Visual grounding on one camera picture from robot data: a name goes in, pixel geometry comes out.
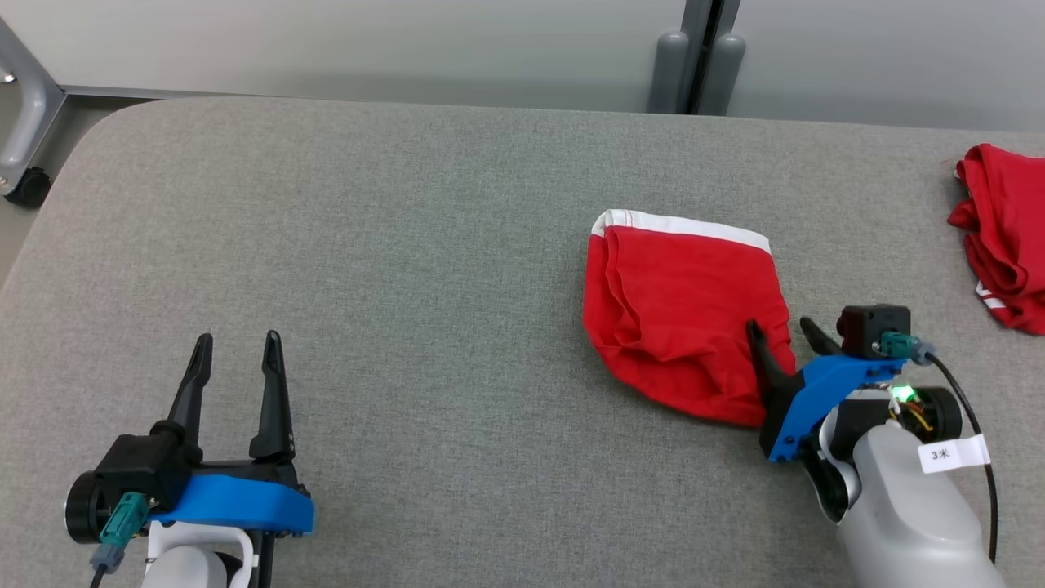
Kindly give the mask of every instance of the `green connector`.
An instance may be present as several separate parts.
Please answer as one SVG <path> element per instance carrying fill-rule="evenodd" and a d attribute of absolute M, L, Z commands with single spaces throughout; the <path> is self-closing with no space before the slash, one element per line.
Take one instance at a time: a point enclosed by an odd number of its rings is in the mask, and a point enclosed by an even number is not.
<path fill-rule="evenodd" d="M 913 356 L 914 347 L 919 343 L 918 337 L 890 331 L 883 333 L 882 338 L 878 342 L 881 347 L 879 353 L 887 358 L 910 359 Z"/>
<path fill-rule="evenodd" d="M 148 499 L 140 492 L 127 492 L 113 510 L 98 539 L 101 545 L 91 556 L 91 567 L 98 573 L 116 573 L 127 543 L 148 520 Z"/>
<path fill-rule="evenodd" d="M 145 526 L 148 499 L 140 492 L 129 492 L 120 498 L 109 522 L 101 530 L 101 543 L 126 547 L 131 539 Z"/>

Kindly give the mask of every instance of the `green led light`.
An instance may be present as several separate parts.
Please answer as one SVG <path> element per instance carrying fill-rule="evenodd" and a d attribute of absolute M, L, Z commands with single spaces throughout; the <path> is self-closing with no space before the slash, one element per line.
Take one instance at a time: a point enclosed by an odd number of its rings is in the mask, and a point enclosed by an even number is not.
<path fill-rule="evenodd" d="M 916 394 L 910 386 L 892 386 L 892 398 L 900 402 L 910 402 Z"/>

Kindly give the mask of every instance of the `red cloth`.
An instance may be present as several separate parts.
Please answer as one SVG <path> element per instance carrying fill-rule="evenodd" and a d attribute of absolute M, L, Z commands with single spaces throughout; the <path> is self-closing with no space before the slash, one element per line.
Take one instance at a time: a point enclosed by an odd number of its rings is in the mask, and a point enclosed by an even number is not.
<path fill-rule="evenodd" d="M 948 221 L 972 231 L 976 291 L 1005 327 L 1045 335 L 1045 159 L 983 143 L 958 162 L 969 198 Z"/>
<path fill-rule="evenodd" d="M 588 241 L 584 327 L 619 379 L 703 419 L 765 419 L 747 345 L 759 322 L 794 372 L 788 310 L 759 233 L 689 218 L 607 210 Z"/>

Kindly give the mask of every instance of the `gray tablecloth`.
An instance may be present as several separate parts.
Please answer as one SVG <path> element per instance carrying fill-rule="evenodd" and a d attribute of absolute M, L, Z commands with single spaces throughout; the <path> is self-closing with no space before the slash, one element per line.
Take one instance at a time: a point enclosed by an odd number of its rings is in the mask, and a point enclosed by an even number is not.
<path fill-rule="evenodd" d="M 274 586 L 851 586 L 799 467 L 644 400 L 591 349 L 589 228 L 622 207 L 767 235 L 794 323 L 909 306 L 983 423 L 999 566 L 1041 586 L 1045 342 L 989 317 L 945 222 L 954 162 L 980 141 L 1045 155 L 1042 136 L 728 118 L 270 98 L 118 112 L 62 170 L 0 292 L 0 584 L 87 585 L 69 485 L 166 415 L 203 332 L 201 443 L 246 456 L 276 329 L 318 521 L 280 542 Z M 982 474 L 954 478 L 985 523 Z M 142 543 L 106 586 L 140 582 Z"/>

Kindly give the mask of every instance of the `teal connector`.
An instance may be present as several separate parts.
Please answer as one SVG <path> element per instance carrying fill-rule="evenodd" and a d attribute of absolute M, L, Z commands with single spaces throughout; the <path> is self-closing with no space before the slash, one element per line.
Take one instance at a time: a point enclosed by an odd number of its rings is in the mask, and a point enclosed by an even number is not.
<path fill-rule="evenodd" d="M 98 545 L 91 556 L 91 567 L 101 573 L 115 573 L 123 562 L 124 550 L 148 519 L 148 499 L 140 492 L 124 494 L 101 530 Z"/>
<path fill-rule="evenodd" d="M 126 547 L 135 534 L 145 526 L 148 518 L 148 499 L 140 492 L 129 492 L 120 498 L 109 522 L 101 530 L 102 544 Z"/>
<path fill-rule="evenodd" d="M 882 338 L 878 342 L 882 348 L 880 353 L 892 359 L 910 359 L 911 352 L 918 343 L 918 337 L 904 335 L 896 331 L 883 333 Z"/>
<path fill-rule="evenodd" d="M 887 358 L 909 359 L 919 366 L 929 366 L 926 354 L 935 354 L 936 348 L 913 335 L 890 331 L 878 340 L 879 353 Z"/>

